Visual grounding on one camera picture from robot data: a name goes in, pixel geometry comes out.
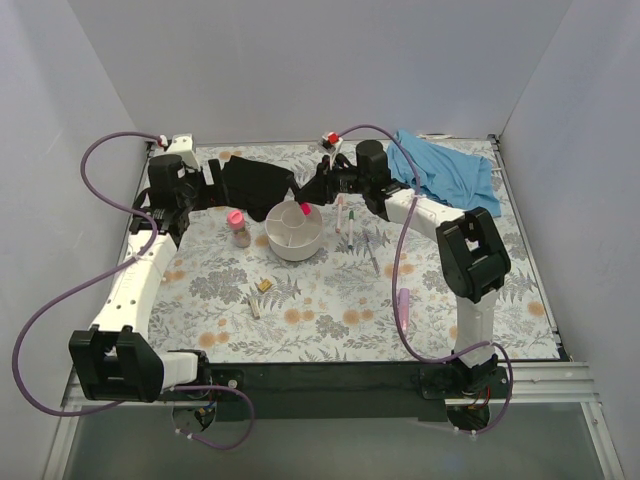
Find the green capped white marker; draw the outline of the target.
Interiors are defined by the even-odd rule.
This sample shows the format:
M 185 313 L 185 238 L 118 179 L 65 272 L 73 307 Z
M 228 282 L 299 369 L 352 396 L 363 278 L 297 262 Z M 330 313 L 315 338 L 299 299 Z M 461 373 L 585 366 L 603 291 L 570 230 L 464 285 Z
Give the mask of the green capped white marker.
M 349 210 L 348 214 L 348 243 L 347 248 L 349 251 L 354 249 L 354 220 L 355 215 L 353 210 Z

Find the orange capped white marker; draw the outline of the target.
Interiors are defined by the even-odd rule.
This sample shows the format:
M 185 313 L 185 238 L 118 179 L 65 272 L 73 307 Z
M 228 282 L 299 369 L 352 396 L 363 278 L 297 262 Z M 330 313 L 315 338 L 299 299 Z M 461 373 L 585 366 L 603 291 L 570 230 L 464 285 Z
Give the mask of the orange capped white marker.
M 336 213 L 336 226 L 335 226 L 335 232 L 338 234 L 340 234 L 342 230 L 343 204 L 344 204 L 344 198 L 342 194 L 339 194 L 337 197 L 337 204 L 336 204 L 337 213 Z

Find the purple highlighter pink cap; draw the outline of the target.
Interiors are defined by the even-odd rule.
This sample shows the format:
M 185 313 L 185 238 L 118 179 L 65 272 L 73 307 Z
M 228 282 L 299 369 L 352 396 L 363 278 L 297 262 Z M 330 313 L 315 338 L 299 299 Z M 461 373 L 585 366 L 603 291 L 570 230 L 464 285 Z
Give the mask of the purple highlighter pink cap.
M 398 316 L 401 330 L 406 333 L 409 328 L 410 291 L 401 288 L 398 293 Z

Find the pink capped small bottle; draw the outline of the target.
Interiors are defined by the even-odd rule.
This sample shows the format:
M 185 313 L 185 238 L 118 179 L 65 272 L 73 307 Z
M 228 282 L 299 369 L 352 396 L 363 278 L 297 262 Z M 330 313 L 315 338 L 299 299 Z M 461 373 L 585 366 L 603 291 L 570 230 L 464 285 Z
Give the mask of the pink capped small bottle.
M 247 248 L 251 244 L 251 235 L 242 211 L 231 211 L 227 215 L 227 225 L 231 231 L 233 242 L 237 247 Z

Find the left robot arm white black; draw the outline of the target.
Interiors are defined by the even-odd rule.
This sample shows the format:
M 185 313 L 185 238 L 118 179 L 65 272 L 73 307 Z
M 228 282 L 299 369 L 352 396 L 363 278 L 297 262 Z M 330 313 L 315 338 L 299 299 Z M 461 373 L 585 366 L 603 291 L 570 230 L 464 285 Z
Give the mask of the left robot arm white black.
M 189 226 L 193 211 L 214 204 L 201 163 L 192 153 L 164 153 L 149 160 L 149 185 L 134 202 L 125 268 L 91 326 L 76 330 L 69 351 L 89 400 L 154 402 L 179 387 L 193 400 L 213 386 L 204 352 L 156 352 L 148 342 L 159 287 Z

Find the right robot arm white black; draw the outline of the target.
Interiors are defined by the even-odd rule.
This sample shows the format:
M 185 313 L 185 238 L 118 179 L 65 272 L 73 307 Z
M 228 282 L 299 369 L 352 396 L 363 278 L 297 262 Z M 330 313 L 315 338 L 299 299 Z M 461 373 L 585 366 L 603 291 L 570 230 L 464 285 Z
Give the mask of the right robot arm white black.
M 433 363 L 443 389 L 469 398 L 479 395 L 497 373 L 495 306 L 511 270 L 491 214 L 484 208 L 464 211 L 442 205 L 393 179 L 377 140 L 358 143 L 354 162 L 338 146 L 326 149 L 306 184 L 290 183 L 295 200 L 323 206 L 340 194 L 359 194 L 374 215 L 437 244 L 444 280 L 456 297 L 457 337 L 452 353 Z

